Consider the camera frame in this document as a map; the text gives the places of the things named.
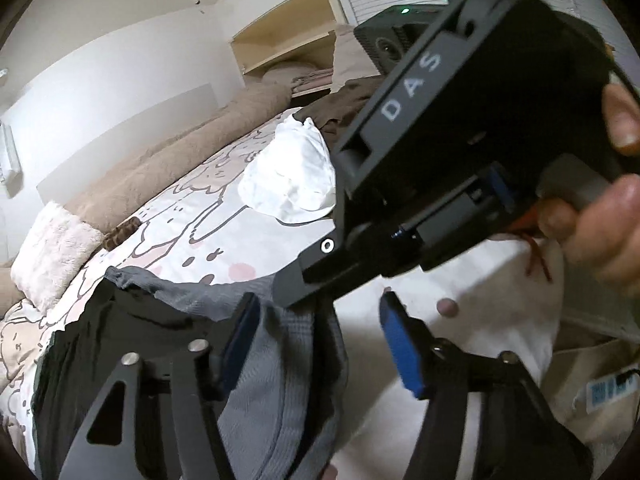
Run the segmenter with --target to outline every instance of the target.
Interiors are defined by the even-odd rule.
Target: mattress
[[[108,266],[145,267],[177,283],[242,282],[279,270],[332,230],[330,219],[283,224],[247,208],[238,196],[242,171],[294,111],[236,140],[142,206],[134,214],[140,229],[110,253],[100,250],[46,315],[23,300],[0,322],[0,374],[11,381],[0,394],[0,411],[24,427],[32,468],[36,360],[51,334],[80,316]],[[378,322],[384,288],[391,286],[436,336],[482,355],[513,350],[539,381],[551,359],[562,303],[561,252],[551,243],[544,251],[553,283],[542,272],[525,276],[526,243],[487,241],[427,273],[414,269],[393,279],[378,277],[335,303],[350,359],[335,456],[341,479],[401,478],[426,407],[402,387],[386,347]],[[441,298],[458,302],[456,318],[437,313]],[[18,364],[7,365],[12,360]],[[475,450],[478,404],[470,406],[459,478],[470,477]]]

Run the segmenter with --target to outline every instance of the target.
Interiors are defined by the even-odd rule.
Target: gray fabric
[[[239,480],[319,477],[334,451],[347,379],[331,304],[303,312],[278,307],[273,276],[204,285],[168,282],[139,267],[109,267],[105,278],[118,288],[136,285],[178,310],[212,320],[231,316],[242,295],[254,293],[260,299],[260,325],[238,387],[218,419],[229,462]],[[314,365],[321,377],[312,376]],[[317,390],[309,424],[312,381]]]

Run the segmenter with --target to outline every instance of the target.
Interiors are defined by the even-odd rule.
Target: hand
[[[640,155],[640,108],[622,86],[602,92],[609,139],[623,155]],[[560,242],[567,260],[596,279],[640,296],[640,176],[626,174],[580,213],[559,198],[538,206],[540,230]]]

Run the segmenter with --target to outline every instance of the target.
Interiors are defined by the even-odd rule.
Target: silver bolt
[[[209,346],[206,339],[194,339],[189,343],[189,352],[202,352]]]
[[[511,350],[505,350],[504,352],[502,352],[500,354],[500,360],[508,365],[516,365],[520,362],[520,358],[515,352],[512,352]]]
[[[324,254],[328,254],[334,250],[334,246],[335,246],[334,241],[331,240],[331,238],[325,238],[324,240],[322,240],[322,243],[320,244],[320,250]]]
[[[140,361],[140,354],[136,354],[135,352],[129,352],[128,354],[124,354],[120,359],[120,362],[125,366],[131,366]]]

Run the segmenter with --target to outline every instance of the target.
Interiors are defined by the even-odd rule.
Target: brown cloth
[[[137,216],[133,216],[132,218],[125,220],[104,237],[102,246],[107,251],[113,251],[117,246],[122,245],[125,240],[135,233],[141,225],[142,222]]]
[[[294,113],[293,118],[303,123],[311,117],[331,149],[384,79],[381,75],[350,79],[336,93],[305,106]]]

